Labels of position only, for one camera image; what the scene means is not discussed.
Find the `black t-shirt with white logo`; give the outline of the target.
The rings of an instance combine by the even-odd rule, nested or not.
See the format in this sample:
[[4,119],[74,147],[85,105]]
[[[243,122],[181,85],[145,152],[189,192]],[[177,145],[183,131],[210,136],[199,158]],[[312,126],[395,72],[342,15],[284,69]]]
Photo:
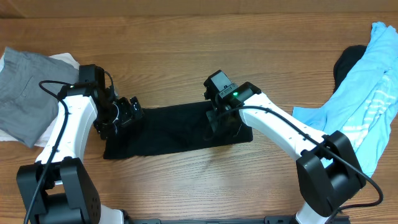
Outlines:
[[143,109],[143,117],[118,128],[106,140],[104,159],[157,156],[209,147],[251,142],[252,129],[241,122],[220,127],[213,134],[202,101],[163,108]]

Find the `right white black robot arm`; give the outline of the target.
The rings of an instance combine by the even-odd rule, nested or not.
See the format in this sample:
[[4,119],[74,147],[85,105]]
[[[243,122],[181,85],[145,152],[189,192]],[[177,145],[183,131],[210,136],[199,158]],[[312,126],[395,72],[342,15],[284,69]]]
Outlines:
[[365,178],[349,139],[340,131],[327,135],[311,128],[273,104],[249,82],[204,83],[220,124],[230,115],[267,136],[296,163],[300,193],[305,201],[292,223],[329,223],[337,209],[362,189]]

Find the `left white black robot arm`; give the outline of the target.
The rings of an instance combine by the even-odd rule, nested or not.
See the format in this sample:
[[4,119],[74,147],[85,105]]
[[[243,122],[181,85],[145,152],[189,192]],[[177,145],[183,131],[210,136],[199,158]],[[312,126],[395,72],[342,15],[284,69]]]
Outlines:
[[83,165],[91,128],[107,139],[144,115],[137,98],[118,98],[114,85],[105,85],[108,76],[95,64],[82,65],[76,83],[61,82],[51,93],[58,115],[50,139],[36,161],[17,172],[24,223],[132,223],[126,211],[101,203]]

